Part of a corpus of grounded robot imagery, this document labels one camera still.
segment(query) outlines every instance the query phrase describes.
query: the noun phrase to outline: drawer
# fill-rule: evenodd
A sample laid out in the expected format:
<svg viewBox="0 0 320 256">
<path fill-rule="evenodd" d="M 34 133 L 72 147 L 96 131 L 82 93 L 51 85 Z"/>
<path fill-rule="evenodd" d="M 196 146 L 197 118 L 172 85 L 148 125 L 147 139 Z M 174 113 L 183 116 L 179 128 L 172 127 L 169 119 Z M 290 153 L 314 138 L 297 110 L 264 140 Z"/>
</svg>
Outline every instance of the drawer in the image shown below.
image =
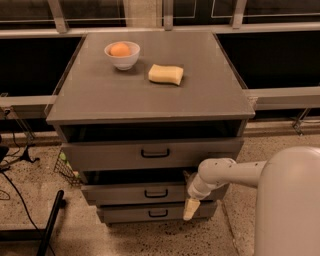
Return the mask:
<svg viewBox="0 0 320 256">
<path fill-rule="evenodd" d="M 194 218 L 210 218 L 217 207 L 216 202 L 203 202 Z M 155 204 L 130 207 L 101 207 L 97 209 L 100 221 L 107 224 L 176 220 L 183 218 L 184 203 Z"/>
<path fill-rule="evenodd" d="M 212 192 L 204 200 L 223 199 L 228 186 Z M 184 202 L 187 196 L 184 182 L 140 183 L 82 186 L 81 191 L 89 205 L 133 205 Z"/>
<path fill-rule="evenodd" d="M 198 166 L 206 158 L 236 158 L 242 138 L 63 144 L 72 168 L 121 170 Z"/>
</svg>

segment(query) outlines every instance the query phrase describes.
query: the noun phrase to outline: drawer handle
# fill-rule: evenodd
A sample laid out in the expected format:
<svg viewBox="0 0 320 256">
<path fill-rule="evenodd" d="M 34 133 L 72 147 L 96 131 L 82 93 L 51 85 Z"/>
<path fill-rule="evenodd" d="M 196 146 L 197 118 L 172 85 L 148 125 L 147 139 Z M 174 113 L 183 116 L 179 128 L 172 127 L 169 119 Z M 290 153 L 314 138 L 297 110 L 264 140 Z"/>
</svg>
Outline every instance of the drawer handle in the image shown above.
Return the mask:
<svg viewBox="0 0 320 256">
<path fill-rule="evenodd" d="M 150 218 L 163 218 L 168 216 L 168 210 L 165 211 L 164 214 L 153 214 L 151 211 L 148 211 Z"/>
<path fill-rule="evenodd" d="M 144 149 L 141 149 L 141 156 L 144 158 L 162 158 L 162 157 L 168 157 L 170 155 L 170 149 L 167 149 L 166 152 L 145 152 Z"/>
<path fill-rule="evenodd" d="M 149 192 L 147 190 L 144 191 L 144 196 L 146 198 L 164 198 L 168 196 L 168 189 L 166 189 L 165 193 L 163 195 L 156 195 L 152 196 L 151 194 L 159 194 L 158 192 Z"/>
</svg>

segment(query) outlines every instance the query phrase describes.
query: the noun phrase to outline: white bowl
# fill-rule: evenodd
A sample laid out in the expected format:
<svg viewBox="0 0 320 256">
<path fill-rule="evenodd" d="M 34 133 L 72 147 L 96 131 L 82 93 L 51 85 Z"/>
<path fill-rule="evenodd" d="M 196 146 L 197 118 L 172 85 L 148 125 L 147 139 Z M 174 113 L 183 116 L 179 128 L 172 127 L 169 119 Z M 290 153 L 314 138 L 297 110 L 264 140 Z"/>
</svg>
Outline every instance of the white bowl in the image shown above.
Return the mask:
<svg viewBox="0 0 320 256">
<path fill-rule="evenodd" d="M 129 46 L 131 55 L 125 57 L 117 57 L 110 55 L 110 49 L 117 43 L 125 43 Z M 137 62 L 140 55 L 140 46 L 133 42 L 121 41 L 109 44 L 104 48 L 104 53 L 108 56 L 110 62 L 120 70 L 128 70 Z"/>
</svg>

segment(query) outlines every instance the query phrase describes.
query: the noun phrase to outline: metal stand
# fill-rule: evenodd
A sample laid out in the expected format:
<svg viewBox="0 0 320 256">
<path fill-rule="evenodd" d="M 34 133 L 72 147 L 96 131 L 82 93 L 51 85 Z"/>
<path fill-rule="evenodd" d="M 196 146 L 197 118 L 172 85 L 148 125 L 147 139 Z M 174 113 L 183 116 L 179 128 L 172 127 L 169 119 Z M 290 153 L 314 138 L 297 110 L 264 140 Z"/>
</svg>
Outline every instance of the metal stand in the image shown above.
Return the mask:
<svg viewBox="0 0 320 256">
<path fill-rule="evenodd" d="M 18 161 L 25 160 L 27 162 L 34 163 L 35 161 L 39 160 L 36 158 L 31 160 L 28 153 L 28 145 L 24 153 L 21 157 L 16 160 L 11 161 L 5 165 L 0 165 L 0 172 L 5 172 L 9 170 L 10 166 Z M 9 148 L 5 146 L 0 146 L 0 162 L 3 160 L 5 155 L 7 154 Z M 8 241 L 34 241 L 40 240 L 40 246 L 37 252 L 37 256 L 44 256 L 46 254 L 47 248 L 49 246 L 50 237 L 53 231 L 54 224 L 57 219 L 57 215 L 60 208 L 63 208 L 66 204 L 65 200 L 63 199 L 64 191 L 59 190 L 56 199 L 54 201 L 47 226 L 45 229 L 20 229 L 20 230 L 0 230 L 0 241 L 1 242 L 8 242 Z"/>
</svg>

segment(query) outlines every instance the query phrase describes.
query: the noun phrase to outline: orange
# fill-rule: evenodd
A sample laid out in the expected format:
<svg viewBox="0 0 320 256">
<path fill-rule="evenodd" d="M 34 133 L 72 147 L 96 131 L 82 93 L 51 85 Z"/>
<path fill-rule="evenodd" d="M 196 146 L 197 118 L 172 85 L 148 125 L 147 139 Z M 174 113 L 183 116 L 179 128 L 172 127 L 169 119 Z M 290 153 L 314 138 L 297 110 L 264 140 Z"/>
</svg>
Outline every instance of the orange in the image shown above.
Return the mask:
<svg viewBox="0 0 320 256">
<path fill-rule="evenodd" d="M 116 57 L 125 57 L 131 54 L 129 46 L 125 43 L 116 43 L 110 49 L 110 55 Z"/>
</svg>

